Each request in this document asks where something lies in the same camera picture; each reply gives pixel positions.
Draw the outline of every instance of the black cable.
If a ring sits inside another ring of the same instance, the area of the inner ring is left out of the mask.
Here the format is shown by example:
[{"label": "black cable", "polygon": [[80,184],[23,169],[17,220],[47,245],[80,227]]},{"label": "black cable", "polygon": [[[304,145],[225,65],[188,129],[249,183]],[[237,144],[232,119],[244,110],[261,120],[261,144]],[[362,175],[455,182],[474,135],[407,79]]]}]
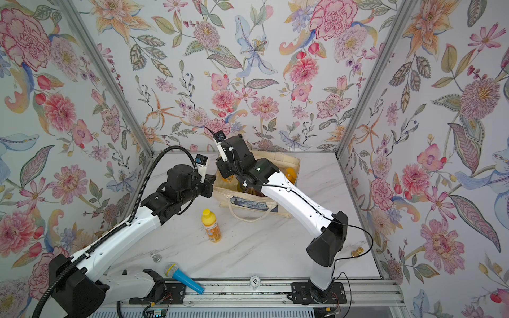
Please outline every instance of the black cable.
[{"label": "black cable", "polygon": [[145,179],[143,180],[142,182],[142,185],[140,187],[140,190],[139,190],[139,193],[138,193],[138,196],[136,197],[136,201],[134,202],[134,207],[132,209],[132,212],[131,212],[131,215],[129,216],[129,219],[127,220],[127,222],[123,222],[119,225],[117,225],[116,227],[112,228],[108,233],[106,233],[105,235],[103,235],[99,240],[97,240],[94,244],[92,244],[87,250],[85,253],[83,253],[82,255],[80,255],[77,259],[75,259],[69,266],[67,266],[61,273],[60,275],[58,275],[55,280],[53,281],[53,283],[48,287],[48,289],[44,292],[44,294],[42,295],[41,299],[39,300],[39,302],[37,303],[35,309],[34,309],[34,312],[32,314],[32,318],[39,318],[40,315],[41,315],[41,312],[42,312],[42,308],[44,307],[44,305],[46,304],[46,302],[48,301],[49,299],[49,296],[51,296],[51,294],[53,293],[53,291],[55,290],[55,288],[60,285],[62,283],[62,281],[64,281],[65,279],[67,279],[72,273],[74,273],[74,270],[77,270],[78,268],[76,267],[76,265],[81,262],[83,259],[85,259],[85,257],[87,257],[87,254],[90,255],[90,253],[92,253],[93,251],[95,251],[95,249],[101,245],[102,243],[104,243],[107,239],[109,239],[111,236],[113,236],[115,233],[117,233],[118,231],[120,231],[121,229],[125,228],[127,226],[127,224],[131,223],[134,218],[136,217],[136,211],[138,210],[139,208],[139,204],[142,200],[142,196],[143,196],[143,192],[145,190],[145,188],[147,187],[147,183],[149,181],[149,178],[150,176],[152,175],[152,172],[154,171],[157,163],[159,163],[159,161],[161,160],[161,158],[166,154],[168,153],[169,151],[171,150],[182,150],[188,157],[189,159],[191,160],[192,162],[192,165],[193,165],[193,168],[194,170],[197,170],[196,168],[196,163],[195,161],[193,160],[192,158],[192,155],[190,154],[190,152],[185,149],[184,147],[181,147],[181,146],[169,146],[167,147],[166,149],[164,149],[163,151],[161,151],[161,153],[156,157],[156,159],[154,160],[154,162],[152,163],[152,165],[150,166],[150,169],[149,171],[147,172],[147,175],[145,176]]},{"label": "black cable", "polygon": [[124,316],[122,315],[122,312],[120,311],[120,301],[117,302],[117,316],[119,318],[124,318]]}]

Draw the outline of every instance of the bottle label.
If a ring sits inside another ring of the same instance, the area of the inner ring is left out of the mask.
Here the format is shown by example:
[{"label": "bottle label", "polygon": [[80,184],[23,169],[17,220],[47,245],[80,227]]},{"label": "bottle label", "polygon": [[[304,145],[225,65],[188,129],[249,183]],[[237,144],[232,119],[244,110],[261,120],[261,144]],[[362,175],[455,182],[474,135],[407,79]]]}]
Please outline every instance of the bottle label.
[{"label": "bottle label", "polygon": [[217,221],[211,225],[205,225],[205,231],[207,231],[209,240],[212,242],[217,242],[221,239],[221,232],[219,231],[219,225],[217,224]]}]

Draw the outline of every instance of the wire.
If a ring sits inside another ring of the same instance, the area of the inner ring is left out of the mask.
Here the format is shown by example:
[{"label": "wire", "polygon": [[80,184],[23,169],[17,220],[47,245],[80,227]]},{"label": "wire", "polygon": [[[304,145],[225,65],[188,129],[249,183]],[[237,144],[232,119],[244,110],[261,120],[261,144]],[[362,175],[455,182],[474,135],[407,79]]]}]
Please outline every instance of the wire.
[{"label": "wire", "polygon": [[[263,184],[263,185],[262,185],[262,187],[282,188],[282,189],[285,189],[285,190],[287,189],[287,187],[278,186],[278,185],[272,185],[272,184]],[[333,223],[336,223],[336,224],[339,224],[339,225],[344,225],[344,226],[349,226],[349,227],[357,228],[357,229],[359,229],[359,230],[364,231],[365,233],[367,233],[367,234],[370,236],[370,238],[371,238],[371,246],[370,246],[370,248],[369,248],[366,252],[362,253],[362,254],[361,254],[361,255],[359,255],[359,256],[350,256],[350,257],[341,257],[341,258],[337,258],[337,259],[335,259],[335,260],[334,260],[334,263],[335,263],[335,262],[337,262],[337,261],[340,261],[340,260],[342,260],[342,259],[359,258],[359,257],[361,257],[361,256],[364,256],[364,255],[368,254],[368,253],[371,251],[371,249],[373,248],[374,240],[373,240],[373,236],[372,236],[372,235],[371,235],[368,231],[366,231],[365,229],[363,229],[362,227],[359,227],[359,226],[355,226],[355,225],[351,225],[351,224],[343,224],[343,223],[338,222],[338,221],[336,221],[336,220],[334,220],[334,219],[329,219],[329,218],[328,218],[328,217],[326,217],[323,213],[321,213],[320,211],[318,211],[318,210],[317,210],[317,209],[316,209],[316,208],[315,208],[315,207],[314,207],[311,203],[309,203],[306,199],[304,199],[304,198],[302,197],[302,195],[300,195],[298,192],[294,191],[293,189],[290,189],[290,191],[292,191],[292,192],[293,192],[294,194],[296,194],[299,198],[301,198],[304,202],[306,202],[306,203],[307,203],[310,207],[312,207],[312,208],[313,208],[313,210],[315,210],[315,212],[316,212],[316,213],[318,213],[318,214],[320,214],[321,216],[323,216],[326,220],[329,220],[329,221],[331,221],[331,222],[333,222]]]}]

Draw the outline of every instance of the blue flower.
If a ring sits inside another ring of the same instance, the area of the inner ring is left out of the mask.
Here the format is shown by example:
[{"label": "blue flower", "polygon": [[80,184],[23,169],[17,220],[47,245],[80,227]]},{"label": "blue flower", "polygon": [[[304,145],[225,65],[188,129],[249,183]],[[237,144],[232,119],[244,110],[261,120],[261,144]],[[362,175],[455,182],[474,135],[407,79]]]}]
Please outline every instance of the blue flower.
[{"label": "blue flower", "polygon": [[265,74],[270,75],[277,73],[269,62],[260,58],[260,54],[263,55],[263,52],[269,43],[267,41],[267,36],[263,34],[261,38],[257,37],[253,40],[253,44],[251,45],[249,41],[249,35],[251,34],[249,23],[247,23],[246,19],[240,15],[235,17],[235,22],[237,24],[235,38],[237,39],[237,43],[240,44],[240,54],[247,58],[246,68],[243,71],[238,72],[237,77],[248,77],[251,73],[251,67],[253,66],[258,66],[260,71]]}]

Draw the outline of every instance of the microphone grille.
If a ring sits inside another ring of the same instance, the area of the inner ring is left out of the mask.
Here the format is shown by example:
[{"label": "microphone grille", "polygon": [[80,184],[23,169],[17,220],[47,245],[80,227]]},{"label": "microphone grille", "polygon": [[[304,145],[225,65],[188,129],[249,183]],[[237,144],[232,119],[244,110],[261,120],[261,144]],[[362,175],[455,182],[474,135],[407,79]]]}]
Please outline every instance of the microphone grille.
[{"label": "microphone grille", "polygon": [[175,263],[169,263],[166,265],[166,268],[164,269],[164,273],[167,277],[172,278],[173,274],[179,269],[179,266]]}]

